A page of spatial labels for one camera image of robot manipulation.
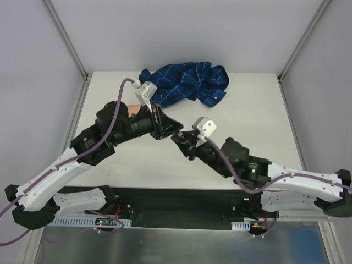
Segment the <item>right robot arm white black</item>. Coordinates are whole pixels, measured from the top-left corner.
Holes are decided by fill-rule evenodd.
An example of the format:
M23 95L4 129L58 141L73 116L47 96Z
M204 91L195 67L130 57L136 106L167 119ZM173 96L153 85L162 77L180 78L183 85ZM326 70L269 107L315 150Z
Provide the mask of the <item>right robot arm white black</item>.
M200 159L248 194L259 195L247 203L249 214L260 217L280 210L321 210L325 215L351 217L351 174L315 173L282 166L252 156L232 137L222 147L196 131L174 133L172 141L189 160Z

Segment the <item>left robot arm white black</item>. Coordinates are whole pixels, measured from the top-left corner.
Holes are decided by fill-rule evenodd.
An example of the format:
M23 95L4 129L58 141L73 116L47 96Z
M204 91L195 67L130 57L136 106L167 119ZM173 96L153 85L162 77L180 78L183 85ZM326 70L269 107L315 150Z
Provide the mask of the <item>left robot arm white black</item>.
M75 137L63 154L44 172L23 185L9 185L5 194L14 222L29 230L42 228L55 218L86 210L110 214L116 209L116 196L108 186L89 191L61 193L60 190L80 174L115 153L115 147L150 134L162 140L183 125L168 117L161 106L143 106L132 117L123 102L108 102L96 114L95 123Z

